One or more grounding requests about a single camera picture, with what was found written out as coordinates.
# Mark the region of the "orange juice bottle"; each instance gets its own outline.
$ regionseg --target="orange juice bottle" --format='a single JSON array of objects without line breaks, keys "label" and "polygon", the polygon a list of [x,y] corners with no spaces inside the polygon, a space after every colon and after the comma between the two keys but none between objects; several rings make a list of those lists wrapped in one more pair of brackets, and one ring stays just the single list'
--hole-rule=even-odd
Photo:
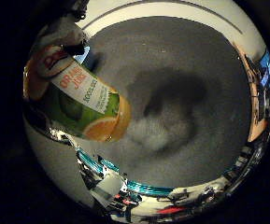
[{"label": "orange juice bottle", "polygon": [[60,46],[45,47],[28,61],[23,98],[53,128],[89,140],[119,140],[131,118],[127,100]]}]

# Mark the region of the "bottle label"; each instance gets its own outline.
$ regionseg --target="bottle label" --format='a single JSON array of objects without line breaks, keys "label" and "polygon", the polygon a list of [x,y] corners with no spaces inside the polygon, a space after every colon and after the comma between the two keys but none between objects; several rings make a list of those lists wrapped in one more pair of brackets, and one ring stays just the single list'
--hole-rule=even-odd
[{"label": "bottle label", "polygon": [[101,114],[106,113],[109,87],[93,77],[77,62],[72,62],[51,82],[81,104]]}]

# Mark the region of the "gray carpet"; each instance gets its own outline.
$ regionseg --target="gray carpet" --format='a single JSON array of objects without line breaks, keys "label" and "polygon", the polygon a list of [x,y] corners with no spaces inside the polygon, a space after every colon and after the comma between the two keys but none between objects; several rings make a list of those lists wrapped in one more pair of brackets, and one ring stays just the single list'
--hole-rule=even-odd
[{"label": "gray carpet", "polygon": [[188,187],[219,177],[247,141],[249,86],[224,38],[201,23],[152,17],[99,32],[94,72],[129,100],[133,119],[117,143],[92,144],[128,178]]}]

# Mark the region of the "plastic bottle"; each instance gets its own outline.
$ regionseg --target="plastic bottle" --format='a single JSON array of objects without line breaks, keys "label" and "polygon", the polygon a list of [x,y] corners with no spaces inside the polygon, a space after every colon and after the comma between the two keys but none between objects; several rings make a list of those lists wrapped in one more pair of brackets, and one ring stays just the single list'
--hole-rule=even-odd
[{"label": "plastic bottle", "polygon": [[23,98],[53,128],[89,140],[119,140],[131,118],[127,100],[60,46],[43,48],[26,64]]}]

